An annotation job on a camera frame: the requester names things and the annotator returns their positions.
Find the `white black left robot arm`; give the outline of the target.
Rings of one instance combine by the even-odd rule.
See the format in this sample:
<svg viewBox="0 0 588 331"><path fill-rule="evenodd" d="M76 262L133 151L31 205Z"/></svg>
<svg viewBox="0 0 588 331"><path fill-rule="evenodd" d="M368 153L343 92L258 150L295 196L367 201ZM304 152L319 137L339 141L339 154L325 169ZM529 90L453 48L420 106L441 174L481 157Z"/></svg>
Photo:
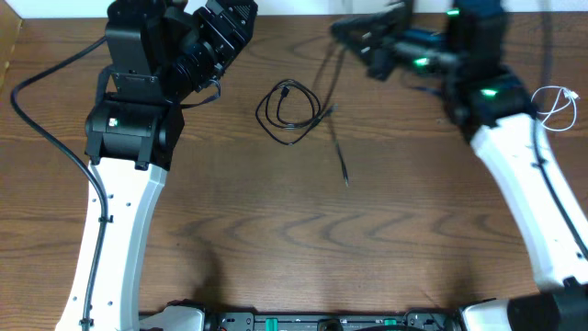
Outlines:
<svg viewBox="0 0 588 331"><path fill-rule="evenodd" d="M107 10L111 64L85 122L92 177L73 287L60 330L210 330L189 303L139 313L153 212L184 127L187 97L216 86L254 33L252 0L116 1Z"/></svg>

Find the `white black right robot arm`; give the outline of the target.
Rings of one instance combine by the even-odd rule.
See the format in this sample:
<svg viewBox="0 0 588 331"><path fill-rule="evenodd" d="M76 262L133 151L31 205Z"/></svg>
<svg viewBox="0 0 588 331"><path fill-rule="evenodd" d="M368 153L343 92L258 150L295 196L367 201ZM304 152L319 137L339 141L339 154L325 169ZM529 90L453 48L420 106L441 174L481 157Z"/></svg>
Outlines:
<svg viewBox="0 0 588 331"><path fill-rule="evenodd" d="M587 219L562 174L539 108L503 63L508 15L498 1L456 1L441 33L414 29L413 3L333 23L368 74L404 67L442 81L447 116L497 183L526 245L537 293L468 304L442 330L584 330Z"/></svg>

